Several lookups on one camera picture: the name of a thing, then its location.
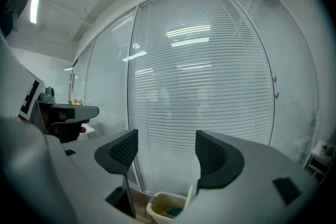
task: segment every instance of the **floor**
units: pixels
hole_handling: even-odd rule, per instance
[[[129,189],[137,220],[144,224],[156,224],[156,221],[147,213],[146,210],[148,201],[151,197],[132,188]]]

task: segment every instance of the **trash bin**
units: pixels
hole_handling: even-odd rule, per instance
[[[184,196],[159,192],[153,196],[147,204],[147,212],[158,224],[165,224],[173,221],[173,218],[161,216],[168,208],[183,210],[187,198]]]

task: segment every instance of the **wooden floor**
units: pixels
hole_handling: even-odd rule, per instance
[[[129,190],[137,220],[145,224],[156,224],[156,221],[147,213],[146,210],[148,201],[151,197],[132,188],[129,188]]]

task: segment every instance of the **window blind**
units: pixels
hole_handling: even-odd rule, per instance
[[[186,194],[196,185],[196,130],[269,143],[269,65],[250,22],[231,0],[140,6],[128,84],[130,128],[139,130],[138,162],[151,193]]]
[[[94,40],[85,88],[86,105],[99,107],[90,125],[100,135],[127,129],[125,77],[134,9],[104,29]]]
[[[270,145],[301,163],[312,143],[318,109],[313,60],[303,34],[277,0],[237,0],[260,32],[279,98]]]
[[[92,42],[81,53],[81,55],[78,57],[78,60],[77,60],[76,64],[73,66],[71,97],[70,97],[71,100],[74,100],[74,99],[84,100],[86,71],[87,71],[87,68],[88,68],[88,62],[89,62],[91,48],[92,48]]]

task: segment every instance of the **finger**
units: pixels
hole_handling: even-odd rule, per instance
[[[66,120],[66,119],[67,119],[67,115],[66,115],[66,113],[63,112],[63,111],[60,111],[60,112],[59,112],[59,119],[60,119],[60,120]]]

